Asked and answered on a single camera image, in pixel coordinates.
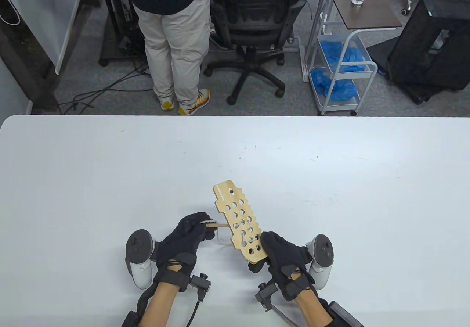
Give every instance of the sneaker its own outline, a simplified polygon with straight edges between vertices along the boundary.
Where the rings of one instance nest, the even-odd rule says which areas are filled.
[[[193,115],[197,110],[204,107],[209,102],[210,90],[200,90],[198,98],[193,105],[181,105],[180,104],[180,115]]]
[[[159,98],[160,107],[164,112],[171,112],[175,108],[175,104],[173,103],[173,97],[167,98]]]
[[[224,46],[224,41],[222,40],[222,38],[220,38],[217,33],[215,32],[215,29],[211,28],[210,29],[210,33],[209,33],[209,40],[214,44],[216,45],[217,47],[223,49],[223,50],[228,50],[225,46]]]

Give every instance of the yellow sneaker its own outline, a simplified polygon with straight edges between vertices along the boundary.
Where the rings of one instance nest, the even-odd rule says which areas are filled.
[[[175,108],[173,103],[173,97],[158,99],[160,101],[160,107],[164,112],[171,112]]]
[[[180,115],[193,115],[197,110],[204,107],[209,102],[210,90],[200,90],[198,98],[193,105],[181,105],[180,104]]]

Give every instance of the computer tower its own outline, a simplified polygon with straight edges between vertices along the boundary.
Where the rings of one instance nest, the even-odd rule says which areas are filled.
[[[393,82],[415,92],[463,90],[470,82],[470,1],[419,0],[387,69]]]
[[[119,25],[119,48],[131,54],[145,54],[145,39],[139,28],[139,17],[131,0],[111,0]]]

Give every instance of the wooden lacing board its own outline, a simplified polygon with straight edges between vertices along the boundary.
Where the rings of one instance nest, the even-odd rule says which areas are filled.
[[[267,257],[261,247],[261,229],[253,214],[242,189],[231,180],[213,187],[217,200],[217,210],[225,216],[232,231],[232,243],[239,249],[247,261],[257,263]]]

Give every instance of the gray carpet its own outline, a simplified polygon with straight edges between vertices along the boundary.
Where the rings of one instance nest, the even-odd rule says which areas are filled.
[[[400,15],[406,0],[387,0],[398,18],[406,23],[407,17]],[[315,12],[318,0],[309,0]],[[66,102],[78,93],[100,90],[130,72],[132,62],[110,63],[107,67],[97,64],[107,16],[106,7],[94,9],[89,14],[76,44],[63,69],[60,83],[55,91],[59,102]],[[295,34],[307,42],[311,28],[310,11],[307,5],[295,23]],[[401,29],[392,32],[363,33],[361,38],[366,46],[380,43],[398,36]],[[227,53],[209,53],[207,62],[228,58]],[[313,116],[317,114],[314,97],[309,84],[302,81],[300,59],[298,54],[286,54],[285,65],[279,67],[275,61],[264,65],[286,84],[285,96],[278,99],[274,96],[275,87],[261,77],[250,76],[242,88],[238,102],[230,106],[225,98],[235,86],[239,73],[235,71],[216,70],[212,77],[201,73],[200,87],[211,90],[210,103],[198,111],[198,115],[286,115]],[[117,85],[126,90],[145,90],[152,87],[149,76],[139,76]],[[156,96],[152,91],[114,92],[108,91],[93,102],[94,108],[88,108],[84,114],[101,115],[161,115],[176,114],[176,110],[163,113]],[[327,115],[349,115],[348,112],[335,112]],[[415,105],[397,87],[377,75],[369,96],[359,111],[360,116],[470,116],[470,87],[458,93],[442,92],[429,102]]]

